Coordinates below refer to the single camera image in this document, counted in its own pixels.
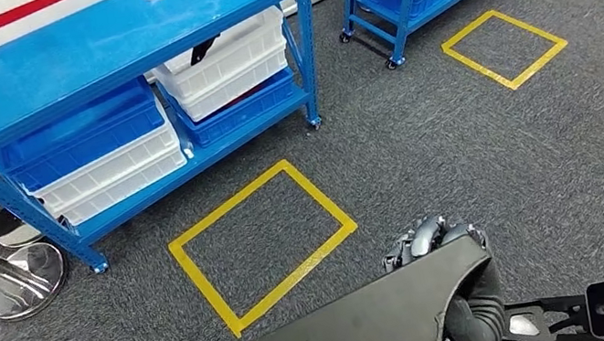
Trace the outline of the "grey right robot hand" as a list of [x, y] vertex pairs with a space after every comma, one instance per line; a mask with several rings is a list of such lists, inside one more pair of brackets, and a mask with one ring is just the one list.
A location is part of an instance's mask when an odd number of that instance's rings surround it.
[[[426, 256], [462, 235], [493, 254], [484, 231], [472, 224], [453, 224], [442, 215], [427, 216], [414, 221], [412, 228], [395, 240], [383, 257], [386, 273]], [[503, 287], [493, 261], [469, 272], [451, 295], [444, 317], [443, 335], [450, 341], [502, 341], [506, 315]]]

